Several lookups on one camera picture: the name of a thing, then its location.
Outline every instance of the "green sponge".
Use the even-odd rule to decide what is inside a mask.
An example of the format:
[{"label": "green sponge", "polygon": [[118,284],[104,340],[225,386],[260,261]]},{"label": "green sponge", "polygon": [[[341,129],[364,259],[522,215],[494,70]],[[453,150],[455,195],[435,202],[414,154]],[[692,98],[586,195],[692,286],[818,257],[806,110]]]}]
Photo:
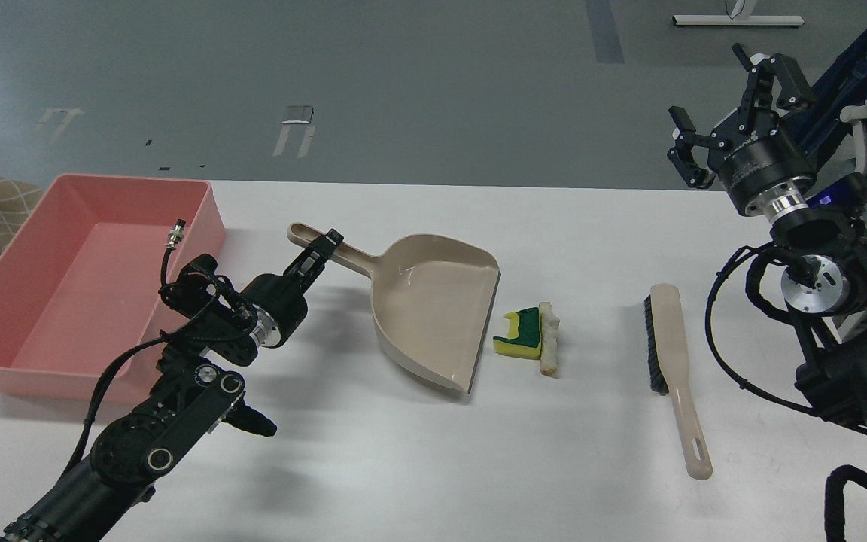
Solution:
[{"label": "green sponge", "polygon": [[540,359],[540,311],[536,306],[503,315],[510,320],[508,336],[493,337],[494,350],[502,356]]}]

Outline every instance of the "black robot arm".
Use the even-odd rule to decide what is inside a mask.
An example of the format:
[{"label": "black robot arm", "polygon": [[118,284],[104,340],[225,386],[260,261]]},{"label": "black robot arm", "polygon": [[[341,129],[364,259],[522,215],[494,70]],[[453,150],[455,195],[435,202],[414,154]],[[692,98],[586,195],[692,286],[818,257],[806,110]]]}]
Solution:
[{"label": "black robot arm", "polygon": [[[867,434],[867,225],[861,210],[867,202],[867,181],[860,174],[840,181],[853,190],[852,205],[809,206],[802,194],[814,184],[815,169],[792,143],[774,110],[798,111],[814,102],[805,76],[797,62],[784,55],[751,57],[740,45],[734,52],[749,73],[741,105],[710,136],[696,135],[687,113],[672,107],[678,134],[668,158],[689,186],[706,188],[718,178],[739,214],[762,214],[771,225],[773,242],[754,258],[746,292],[765,315],[791,325],[799,339],[805,362],[796,370],[796,388],[811,407],[786,406]],[[773,106],[775,78],[782,90]],[[693,147],[708,148],[710,171],[694,161]],[[785,269],[784,309],[768,304],[759,291],[771,263]],[[723,280],[716,281],[712,295]],[[823,321],[860,313],[865,315],[863,323],[840,339]],[[710,335],[708,339],[713,348]],[[742,382],[743,388],[753,388]],[[848,480],[867,487],[867,477],[847,467],[829,478],[826,531],[830,540],[844,539],[840,491]]]},{"label": "black robot arm", "polygon": [[[169,235],[164,270],[169,251],[181,239],[181,221]],[[56,485],[4,529],[0,542],[97,541],[130,507],[148,501],[155,481],[172,471],[217,423],[274,435],[275,423],[245,404],[243,376],[202,355],[212,350],[247,366],[258,346],[285,343],[306,317],[303,293],[342,241],[343,236],[331,230],[304,249],[282,276],[260,275],[243,292],[216,275],[217,261],[209,254],[183,267],[175,282],[164,280],[163,301],[190,321],[178,332],[163,333],[166,346],[156,364],[162,376],[149,398],[110,423],[85,458],[79,460],[78,450],[73,453]],[[100,380],[85,437],[104,388]]]}]

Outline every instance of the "pink bin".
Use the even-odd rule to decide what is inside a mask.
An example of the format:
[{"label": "pink bin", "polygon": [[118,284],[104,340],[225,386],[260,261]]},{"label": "pink bin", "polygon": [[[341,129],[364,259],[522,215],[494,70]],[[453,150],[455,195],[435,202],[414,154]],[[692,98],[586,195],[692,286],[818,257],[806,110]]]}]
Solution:
[{"label": "pink bin", "polygon": [[[0,257],[0,391],[87,399],[120,353],[186,320],[157,294],[166,234],[186,238],[169,277],[226,230],[205,181],[62,175]],[[159,376],[162,346],[137,354],[106,398],[137,403]]]}]

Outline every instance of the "white table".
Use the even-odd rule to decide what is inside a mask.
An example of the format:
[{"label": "white table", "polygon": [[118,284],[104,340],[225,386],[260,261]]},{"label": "white table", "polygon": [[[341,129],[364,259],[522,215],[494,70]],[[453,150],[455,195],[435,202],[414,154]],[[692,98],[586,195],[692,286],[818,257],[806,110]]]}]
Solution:
[{"label": "white table", "polygon": [[[298,254],[285,238],[294,221],[336,227],[373,254],[410,233],[491,251],[502,276],[473,393],[444,394],[386,359],[368,281],[330,265],[290,342],[243,371],[248,403],[278,435],[221,425],[107,540],[822,540],[826,476],[845,463],[867,470],[867,438],[738,390],[711,359],[702,315],[713,274],[738,246],[768,240],[767,222],[737,216],[723,193],[214,188],[227,226],[221,272],[238,288]],[[716,305],[722,353],[804,400],[792,387],[794,333],[749,305],[741,279]],[[641,303],[655,282],[681,289],[708,481],[688,477],[671,402],[647,385]],[[489,345],[507,331],[504,312],[540,301],[561,317],[556,378]],[[54,483],[84,411],[0,395],[0,529]],[[126,411],[113,405],[100,422]],[[867,493],[854,488],[847,536],[867,540]]]}]

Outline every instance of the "screw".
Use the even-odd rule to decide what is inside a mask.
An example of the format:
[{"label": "screw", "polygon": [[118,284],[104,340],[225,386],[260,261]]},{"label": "screw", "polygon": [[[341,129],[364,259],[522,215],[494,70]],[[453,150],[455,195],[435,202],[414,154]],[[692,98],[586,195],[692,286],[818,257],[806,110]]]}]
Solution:
[{"label": "screw", "polygon": [[199,377],[199,380],[202,380],[203,382],[209,384],[210,382],[216,380],[216,367],[202,366],[199,368],[199,370],[196,371],[196,377]]}]

